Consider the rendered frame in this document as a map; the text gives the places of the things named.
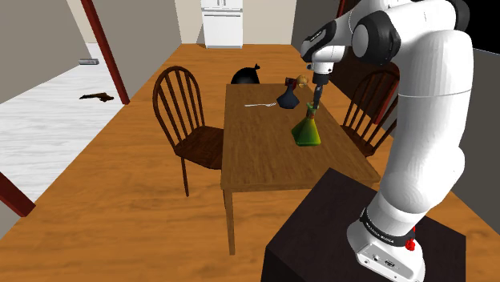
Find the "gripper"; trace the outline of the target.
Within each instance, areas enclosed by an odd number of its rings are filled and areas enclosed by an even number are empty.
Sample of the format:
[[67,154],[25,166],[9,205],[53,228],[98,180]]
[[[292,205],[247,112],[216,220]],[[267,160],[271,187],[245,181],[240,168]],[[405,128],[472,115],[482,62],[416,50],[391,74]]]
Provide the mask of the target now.
[[313,96],[312,107],[314,109],[317,109],[319,107],[323,86],[327,84],[327,74],[314,73],[312,77],[312,82],[316,85]]

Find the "small tan and red figure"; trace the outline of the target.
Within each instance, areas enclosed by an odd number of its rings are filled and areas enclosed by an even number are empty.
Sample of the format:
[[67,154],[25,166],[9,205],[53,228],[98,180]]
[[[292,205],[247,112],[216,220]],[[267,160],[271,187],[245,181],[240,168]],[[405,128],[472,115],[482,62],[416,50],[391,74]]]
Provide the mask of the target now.
[[305,75],[299,75],[296,78],[289,78],[287,77],[285,79],[286,86],[292,85],[293,87],[299,87],[299,88],[304,88],[308,85],[308,78]]

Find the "dark blue vase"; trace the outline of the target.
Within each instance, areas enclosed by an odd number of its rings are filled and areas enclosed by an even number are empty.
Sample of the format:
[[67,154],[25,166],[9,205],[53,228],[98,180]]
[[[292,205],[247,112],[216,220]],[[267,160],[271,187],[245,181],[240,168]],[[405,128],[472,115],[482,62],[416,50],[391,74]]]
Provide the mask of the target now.
[[300,100],[294,95],[293,91],[294,84],[290,83],[287,85],[286,91],[276,99],[281,108],[294,109],[300,103]]

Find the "green conical flask bottle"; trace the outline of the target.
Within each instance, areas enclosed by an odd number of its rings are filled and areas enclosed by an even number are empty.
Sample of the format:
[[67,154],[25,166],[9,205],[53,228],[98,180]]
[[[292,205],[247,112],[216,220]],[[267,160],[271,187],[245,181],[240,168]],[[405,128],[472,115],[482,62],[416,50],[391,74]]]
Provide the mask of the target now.
[[291,130],[295,143],[299,147],[313,147],[321,144],[315,114],[317,109],[313,103],[306,103],[307,111],[305,117]]

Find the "dark wooden spindle chair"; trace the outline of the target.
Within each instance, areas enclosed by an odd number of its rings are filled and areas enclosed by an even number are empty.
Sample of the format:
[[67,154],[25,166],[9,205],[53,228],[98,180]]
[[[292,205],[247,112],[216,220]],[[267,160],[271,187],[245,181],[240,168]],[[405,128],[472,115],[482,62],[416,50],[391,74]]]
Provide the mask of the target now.
[[180,157],[185,194],[189,194],[186,162],[207,169],[222,168],[224,130],[205,123],[200,87],[195,76],[182,66],[170,66],[155,81],[152,107]]
[[341,128],[364,157],[372,156],[397,125],[394,120],[379,140],[375,140],[397,105],[398,98],[390,101],[399,78],[394,71],[376,70],[366,75],[354,91]]

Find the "brown wooden table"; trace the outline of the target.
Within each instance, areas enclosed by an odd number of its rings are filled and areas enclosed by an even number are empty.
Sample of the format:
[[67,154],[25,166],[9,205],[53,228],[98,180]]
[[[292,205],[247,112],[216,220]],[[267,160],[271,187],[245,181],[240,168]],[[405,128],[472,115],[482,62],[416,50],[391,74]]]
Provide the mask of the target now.
[[230,255],[236,253],[233,193],[309,189],[329,168],[368,187],[381,179],[325,107],[315,116],[321,144],[296,145],[291,130],[305,117],[313,98],[309,88],[295,90],[300,103],[291,110],[244,106],[275,103],[285,90],[281,83],[226,86],[220,186]]

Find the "black garbage bag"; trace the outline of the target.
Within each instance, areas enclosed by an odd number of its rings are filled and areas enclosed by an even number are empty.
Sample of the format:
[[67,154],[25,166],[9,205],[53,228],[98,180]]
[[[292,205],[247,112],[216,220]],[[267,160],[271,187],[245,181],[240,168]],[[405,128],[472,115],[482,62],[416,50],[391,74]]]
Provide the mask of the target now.
[[259,84],[260,80],[257,70],[260,66],[256,64],[253,67],[244,67],[238,70],[232,77],[231,84]]

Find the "white refrigerator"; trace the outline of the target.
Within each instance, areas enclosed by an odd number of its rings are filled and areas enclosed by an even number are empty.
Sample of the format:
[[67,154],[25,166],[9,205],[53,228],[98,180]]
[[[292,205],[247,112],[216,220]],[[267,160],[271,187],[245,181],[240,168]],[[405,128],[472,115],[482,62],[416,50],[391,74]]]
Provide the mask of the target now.
[[243,47],[243,0],[201,0],[204,45]]

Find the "dark robot stand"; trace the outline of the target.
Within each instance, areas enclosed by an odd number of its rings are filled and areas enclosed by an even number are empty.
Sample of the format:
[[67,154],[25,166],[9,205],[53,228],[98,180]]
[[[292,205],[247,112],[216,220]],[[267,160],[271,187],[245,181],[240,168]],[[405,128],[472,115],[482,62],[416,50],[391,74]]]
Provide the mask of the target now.
[[[361,266],[347,240],[376,192],[328,169],[268,243],[261,282],[389,282]],[[424,217],[416,226],[424,282],[466,282],[466,237]]]

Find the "dark brown flat object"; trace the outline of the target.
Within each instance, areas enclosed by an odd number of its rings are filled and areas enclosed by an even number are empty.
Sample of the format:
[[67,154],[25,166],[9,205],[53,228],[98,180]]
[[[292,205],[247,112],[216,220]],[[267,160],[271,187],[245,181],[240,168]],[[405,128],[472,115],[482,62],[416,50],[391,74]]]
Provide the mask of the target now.
[[90,94],[90,95],[82,95],[80,99],[98,99],[101,102],[107,102],[111,101],[114,98],[110,95],[108,95],[106,92],[101,92],[101,93],[95,93],[95,94]]

